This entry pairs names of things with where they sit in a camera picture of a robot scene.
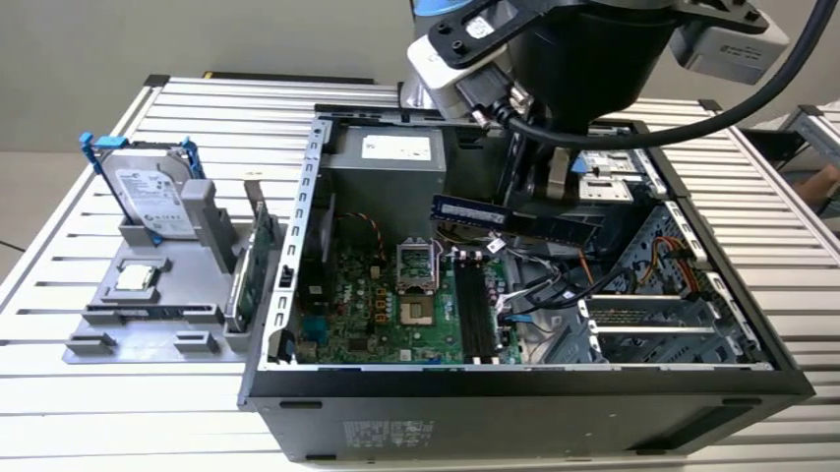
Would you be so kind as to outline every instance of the aluminum extrusion table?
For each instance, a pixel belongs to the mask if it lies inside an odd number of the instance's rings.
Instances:
[[[268,206],[286,216],[315,102],[395,106],[396,91],[172,78],[143,88],[113,134],[159,142],[189,135],[217,205],[235,218],[248,217],[239,180],[259,173]],[[641,100],[613,116],[641,119],[655,131],[712,113],[696,101]],[[684,459],[356,468],[840,470],[840,245],[736,129],[665,153],[816,397]],[[61,362],[63,342],[120,243],[119,220],[115,199],[85,170],[0,286],[0,458],[14,459],[0,469],[303,469],[284,459],[259,415],[236,409],[241,364]]]

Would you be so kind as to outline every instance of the gray wall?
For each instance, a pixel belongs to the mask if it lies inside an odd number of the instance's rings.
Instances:
[[[796,37],[813,0],[757,2]],[[0,149],[69,150],[111,130],[149,73],[406,74],[407,0],[0,0]],[[840,19],[760,119],[840,96]],[[621,80],[617,71],[615,80]],[[737,103],[753,88],[693,75],[669,53],[646,96]]]

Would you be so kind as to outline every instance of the screw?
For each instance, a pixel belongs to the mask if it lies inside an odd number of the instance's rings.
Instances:
[[[487,116],[485,116],[485,112],[482,110],[473,111],[473,119],[482,128],[487,129],[490,126],[490,120],[487,119]]]
[[[527,103],[527,100],[530,98],[527,96],[527,92],[519,87],[519,85],[514,85],[510,88],[510,96],[513,97],[515,102],[519,104]]]

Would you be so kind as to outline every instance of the white label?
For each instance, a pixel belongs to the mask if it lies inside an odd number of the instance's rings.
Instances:
[[[431,139],[426,136],[366,136],[362,159],[431,160]]]
[[[465,216],[471,219],[489,221],[490,223],[503,224],[503,214],[491,213],[482,209],[463,208],[462,206],[443,204],[440,206],[440,212],[454,216]]]
[[[467,23],[467,34],[473,36],[475,39],[481,39],[485,36],[489,36],[491,32],[494,32],[494,27],[490,26],[490,23],[482,18],[475,17]]]
[[[119,169],[116,178],[143,225],[164,238],[193,238],[195,230],[179,190],[157,170]]]
[[[503,249],[503,247],[506,246],[505,242],[501,240],[501,238],[495,238],[491,243],[487,245],[487,249],[490,250],[491,253],[497,253],[498,251],[501,251]]]

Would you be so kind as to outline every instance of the connector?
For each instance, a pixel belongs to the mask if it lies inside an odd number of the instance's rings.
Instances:
[[[497,110],[502,107],[511,108],[510,93],[515,84],[497,64],[487,64],[465,77],[455,84],[455,88],[461,98],[470,106],[470,110],[473,110],[473,117],[482,126],[491,117],[495,117]],[[519,98],[526,96],[519,88],[515,88],[515,96]]]
[[[677,261],[690,261],[694,259],[694,253],[692,253],[690,249],[674,249],[668,251],[665,257]]]

